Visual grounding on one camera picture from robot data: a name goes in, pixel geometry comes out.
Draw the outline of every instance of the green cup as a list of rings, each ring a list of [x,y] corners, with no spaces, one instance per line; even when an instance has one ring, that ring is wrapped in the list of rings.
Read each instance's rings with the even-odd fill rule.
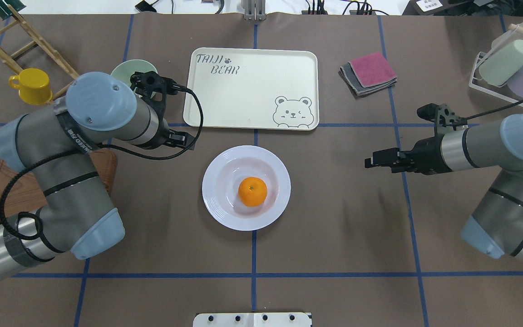
[[[134,74],[135,72],[139,73],[147,73],[147,72],[155,72],[156,68],[153,64],[150,62],[147,62],[146,60],[142,59],[131,59],[123,62],[122,64],[119,64],[112,70],[112,73],[110,73],[110,76],[114,77],[115,79],[125,83],[130,87],[132,83],[130,83],[130,76]]]

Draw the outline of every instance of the yellow cup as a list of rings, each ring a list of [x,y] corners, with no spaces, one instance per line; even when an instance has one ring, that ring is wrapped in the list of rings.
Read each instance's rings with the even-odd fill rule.
[[[27,68],[19,75],[9,77],[9,86],[18,89],[19,97],[30,105],[42,105],[52,99],[49,77],[43,70],[37,68]]]

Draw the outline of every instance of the cable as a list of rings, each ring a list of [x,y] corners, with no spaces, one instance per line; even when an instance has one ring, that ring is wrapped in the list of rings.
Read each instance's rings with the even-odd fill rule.
[[[495,112],[506,110],[506,109],[512,108],[514,106],[517,106],[519,104],[523,104],[523,100],[520,100],[518,102],[514,102],[514,103],[509,104],[509,105],[502,106],[502,107],[500,107],[498,109],[493,109],[493,110],[489,110],[489,111],[486,111],[486,112],[481,112],[479,114],[474,114],[473,116],[462,117],[459,120],[457,120],[456,122],[453,122],[452,124],[449,124],[449,125],[446,125],[446,126],[457,127],[457,126],[467,125],[467,121],[468,120],[472,120],[473,118],[478,118],[478,117],[481,117],[481,116],[486,116],[487,114],[494,114]]]
[[[224,6],[225,6],[225,0],[219,0],[219,9],[217,10],[216,13],[221,13]]]
[[[351,4],[356,4],[356,14],[357,15],[359,14],[359,12],[361,12],[361,15],[364,15],[366,12],[374,11],[372,9],[372,6],[366,1],[365,2],[359,2],[356,0],[352,0],[352,1],[343,0],[343,1],[348,2],[348,4],[346,5],[346,8],[344,8],[344,11],[342,12],[343,15],[346,13],[347,9],[350,7]]]
[[[493,114],[493,113],[498,112],[498,111],[506,110],[506,109],[512,108],[513,106],[517,106],[519,104],[523,104],[523,100],[520,100],[518,102],[514,102],[513,104],[502,106],[502,107],[500,107],[498,109],[482,112],[480,114],[474,114],[473,116],[465,117],[465,118],[462,118],[462,119],[471,120],[473,118],[478,118],[478,117],[481,117],[481,116],[485,116],[486,114]]]
[[[372,9],[371,12],[380,12],[380,13],[384,13],[386,16],[390,16],[388,13],[382,11],[382,10],[376,10],[376,9]]]
[[[20,238],[21,240],[28,240],[28,241],[36,240],[37,238],[40,238],[42,236],[42,233],[44,231],[44,226],[42,224],[41,219],[33,213],[27,213],[25,211],[18,213],[17,222],[19,223],[21,218],[25,218],[25,217],[33,219],[35,221],[35,231],[36,231],[34,235],[27,236],[27,235],[21,234],[18,230],[15,230],[15,228],[13,228],[11,225],[9,225],[9,222],[7,221],[7,218],[5,216],[5,201],[9,195],[9,192],[11,192],[13,185],[17,182],[17,180],[19,180],[21,178],[21,176],[29,173],[30,171],[34,170],[35,168],[38,168],[41,165],[47,164],[48,162],[50,162],[52,160],[56,160],[56,159],[59,159],[62,157],[67,157],[69,155],[73,155],[73,154],[77,154],[77,153],[80,153],[79,150],[73,149],[70,151],[51,155],[47,158],[44,158],[44,159],[34,163],[33,165],[31,165],[29,167],[23,169],[21,172],[19,172],[17,175],[15,175],[15,176],[13,176],[13,178],[11,178],[11,180],[5,187],[4,191],[1,193],[1,198],[0,198],[0,222],[1,222],[1,225],[3,225],[4,228],[7,230],[7,232],[12,234],[16,238]]]
[[[193,147],[193,145],[195,145],[195,143],[197,142],[197,139],[199,138],[199,135],[201,135],[201,129],[203,128],[203,109],[201,108],[201,102],[199,102],[199,99],[197,98],[197,95],[195,95],[195,93],[191,89],[189,89],[187,87],[184,87],[184,89],[182,89],[181,91],[187,92],[187,93],[189,93],[190,95],[193,96],[193,98],[195,99],[195,102],[197,102],[197,107],[199,108],[199,116],[201,117],[201,121],[199,122],[199,129],[197,130],[197,134],[195,135],[195,139],[193,139],[193,142],[191,142],[189,144],[189,146],[185,147],[184,149],[182,149],[178,153],[175,153],[173,155],[169,155],[169,156],[166,156],[166,157],[152,157],[151,155],[145,155],[145,154],[142,154],[142,153],[137,153],[137,152],[132,151],[130,149],[127,149],[127,148],[124,148],[124,147],[119,147],[118,145],[113,145],[113,144],[99,144],[98,147],[100,147],[101,149],[109,148],[109,149],[114,149],[114,150],[118,150],[118,151],[123,151],[124,153],[128,153],[128,154],[131,154],[131,155],[135,155],[136,157],[143,158],[143,159],[149,159],[149,160],[169,160],[169,159],[176,158],[176,157],[180,156],[181,154],[183,154],[185,151],[187,151],[188,149]]]

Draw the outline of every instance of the white bowl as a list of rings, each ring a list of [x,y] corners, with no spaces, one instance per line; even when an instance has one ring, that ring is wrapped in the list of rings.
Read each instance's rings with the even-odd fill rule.
[[[261,178],[267,197],[257,207],[247,207],[238,197],[241,181]],[[227,149],[207,167],[203,176],[203,201],[222,225],[235,230],[256,230],[270,225],[282,214],[290,198],[290,177],[280,160],[267,149],[241,145]]]

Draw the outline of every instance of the wooden tray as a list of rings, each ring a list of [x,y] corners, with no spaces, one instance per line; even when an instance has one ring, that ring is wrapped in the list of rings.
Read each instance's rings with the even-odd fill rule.
[[[118,163],[116,155],[107,149],[102,149],[91,153],[90,158],[98,174],[100,174],[106,191],[110,194],[116,173],[116,165]],[[0,162],[0,197],[8,182],[16,174],[17,172],[10,169],[3,161]],[[20,211],[32,211],[44,205],[48,205],[44,193],[39,188],[34,174],[28,173],[17,181],[9,193],[5,202],[5,213],[6,215],[12,215]]]

